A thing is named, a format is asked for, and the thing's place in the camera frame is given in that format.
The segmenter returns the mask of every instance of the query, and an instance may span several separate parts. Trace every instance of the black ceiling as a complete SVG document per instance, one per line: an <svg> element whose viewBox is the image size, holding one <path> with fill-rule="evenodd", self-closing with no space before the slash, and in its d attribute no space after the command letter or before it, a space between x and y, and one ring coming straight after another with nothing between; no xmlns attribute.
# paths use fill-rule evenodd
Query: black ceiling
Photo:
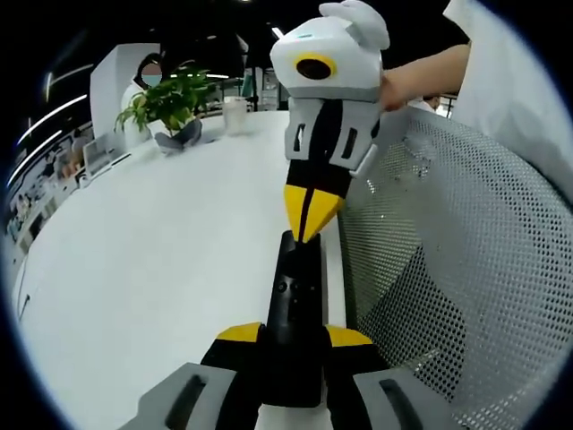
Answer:
<svg viewBox="0 0 573 430"><path fill-rule="evenodd" d="M17 121L11 142L48 112L88 94L87 69L58 81L46 102L46 76L54 78L84 65L97 65L117 44L159 42L166 60L175 65L194 59L213 73L242 75L238 34L249 44L252 60L270 66L269 51L276 40L274 26L288 32L318 16L319 0L159 0L157 2L43 2L25 11L25 38L14 39L18 69ZM368 0L385 18L391 48L386 67L428 56L466 41L458 27L442 16L448 0ZM47 120L19 148L31 151L57 130L68 133L90 120L85 99Z"/></svg>

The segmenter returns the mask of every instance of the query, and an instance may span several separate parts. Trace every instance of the white sleeve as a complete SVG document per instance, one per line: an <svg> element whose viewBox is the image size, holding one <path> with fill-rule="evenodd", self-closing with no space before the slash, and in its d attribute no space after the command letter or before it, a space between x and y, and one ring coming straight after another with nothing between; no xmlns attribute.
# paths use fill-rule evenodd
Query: white sleeve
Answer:
<svg viewBox="0 0 573 430"><path fill-rule="evenodd" d="M470 40L474 38L473 1L474 0L449 0L448 6L444 11L444 16L456 23Z"/></svg>

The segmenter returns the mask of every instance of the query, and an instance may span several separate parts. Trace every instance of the white desk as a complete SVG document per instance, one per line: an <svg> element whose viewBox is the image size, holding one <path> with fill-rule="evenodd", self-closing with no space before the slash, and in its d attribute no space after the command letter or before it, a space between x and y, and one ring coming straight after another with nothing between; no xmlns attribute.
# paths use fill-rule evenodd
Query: white desk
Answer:
<svg viewBox="0 0 573 430"><path fill-rule="evenodd" d="M204 121L204 133L222 129ZM217 334L262 321L288 229L286 112L249 114L252 134L163 157L137 150L72 194L28 255L21 332L77 428L112 430L140 396ZM345 324L338 228L323 232L329 321ZM263 408L258 428L331 428L326 411Z"/></svg>

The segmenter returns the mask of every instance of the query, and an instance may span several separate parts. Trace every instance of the yellow ring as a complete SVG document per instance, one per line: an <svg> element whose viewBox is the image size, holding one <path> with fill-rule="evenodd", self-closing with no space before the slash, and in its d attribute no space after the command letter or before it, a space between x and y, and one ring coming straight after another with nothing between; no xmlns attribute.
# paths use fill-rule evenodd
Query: yellow ring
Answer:
<svg viewBox="0 0 573 430"><path fill-rule="evenodd" d="M321 54L315 54L313 52L305 52L304 54L301 54L300 56L298 56L295 60L295 68L296 66L303 60L318 60L323 62L325 65L327 65L330 69L330 76L334 76L335 74L337 74L337 64L334 62L334 60L332 60L331 58L328 58L327 56L322 56Z"/></svg>

